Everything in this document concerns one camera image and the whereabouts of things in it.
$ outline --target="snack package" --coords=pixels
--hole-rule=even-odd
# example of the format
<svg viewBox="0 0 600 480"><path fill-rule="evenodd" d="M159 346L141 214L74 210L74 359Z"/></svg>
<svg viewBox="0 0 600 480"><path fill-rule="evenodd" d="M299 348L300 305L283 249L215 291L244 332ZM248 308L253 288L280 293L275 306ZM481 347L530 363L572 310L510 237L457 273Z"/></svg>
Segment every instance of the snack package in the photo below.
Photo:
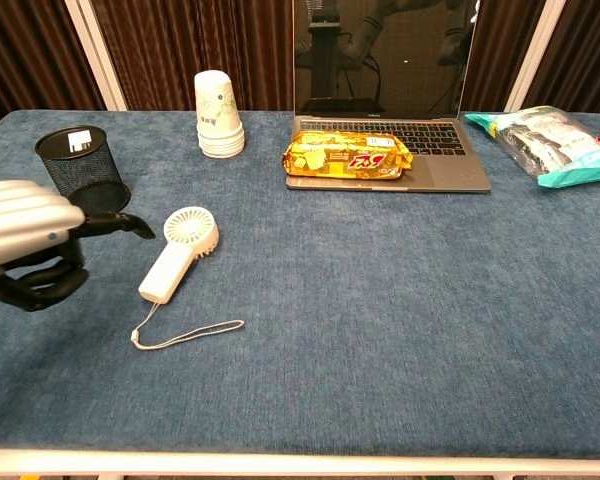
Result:
<svg viewBox="0 0 600 480"><path fill-rule="evenodd" d="M300 131L282 157L289 175L387 180L411 168L413 155L393 135Z"/></svg>
<svg viewBox="0 0 600 480"><path fill-rule="evenodd" d="M600 137L568 113L540 106L513 113L468 113L538 185L568 187L600 181Z"/></svg>

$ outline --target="brown curtain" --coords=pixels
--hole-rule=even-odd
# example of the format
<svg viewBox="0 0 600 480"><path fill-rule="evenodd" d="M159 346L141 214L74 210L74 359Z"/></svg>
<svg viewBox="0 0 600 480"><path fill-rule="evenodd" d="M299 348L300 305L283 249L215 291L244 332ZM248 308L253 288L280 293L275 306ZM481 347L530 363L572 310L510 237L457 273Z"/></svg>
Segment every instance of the brown curtain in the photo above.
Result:
<svg viewBox="0 0 600 480"><path fill-rule="evenodd" d="M600 0L567 0L524 107L600 113Z"/></svg>
<svg viewBox="0 0 600 480"><path fill-rule="evenodd" d="M207 69L229 75L240 109L291 108L291 1L93 5L130 109L195 109L193 77Z"/></svg>
<svg viewBox="0 0 600 480"><path fill-rule="evenodd" d="M462 110L504 110L543 7L538 0L480 2Z"/></svg>
<svg viewBox="0 0 600 480"><path fill-rule="evenodd" d="M0 118L104 102L63 0L0 0Z"/></svg>

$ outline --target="fan handle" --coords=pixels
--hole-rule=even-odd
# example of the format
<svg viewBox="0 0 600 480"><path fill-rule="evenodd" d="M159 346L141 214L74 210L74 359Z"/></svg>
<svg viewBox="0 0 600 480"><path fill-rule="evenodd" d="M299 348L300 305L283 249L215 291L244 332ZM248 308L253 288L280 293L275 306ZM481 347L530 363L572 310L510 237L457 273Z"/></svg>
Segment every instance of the fan handle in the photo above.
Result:
<svg viewBox="0 0 600 480"><path fill-rule="evenodd" d="M153 303L167 303L195 256L189 244L167 243L138 287L140 295Z"/></svg>

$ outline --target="laptop screen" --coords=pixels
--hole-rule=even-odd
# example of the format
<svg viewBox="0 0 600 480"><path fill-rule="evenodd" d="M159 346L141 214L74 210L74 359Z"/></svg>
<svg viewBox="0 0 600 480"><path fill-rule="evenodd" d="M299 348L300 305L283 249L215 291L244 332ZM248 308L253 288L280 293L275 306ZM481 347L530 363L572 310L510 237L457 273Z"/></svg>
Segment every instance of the laptop screen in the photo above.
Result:
<svg viewBox="0 0 600 480"><path fill-rule="evenodd" d="M455 117L475 0L294 0L297 114Z"/></svg>

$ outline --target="laptop keyboard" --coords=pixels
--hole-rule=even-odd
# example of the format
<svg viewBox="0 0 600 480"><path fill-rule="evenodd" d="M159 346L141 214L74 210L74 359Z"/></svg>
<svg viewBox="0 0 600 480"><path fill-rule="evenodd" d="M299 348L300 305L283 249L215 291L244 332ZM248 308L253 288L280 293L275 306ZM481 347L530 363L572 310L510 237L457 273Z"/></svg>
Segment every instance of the laptop keyboard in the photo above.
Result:
<svg viewBox="0 0 600 480"><path fill-rule="evenodd" d="M456 129L450 122L394 123L303 120L302 130L339 130L341 132L391 133L418 155L466 155Z"/></svg>

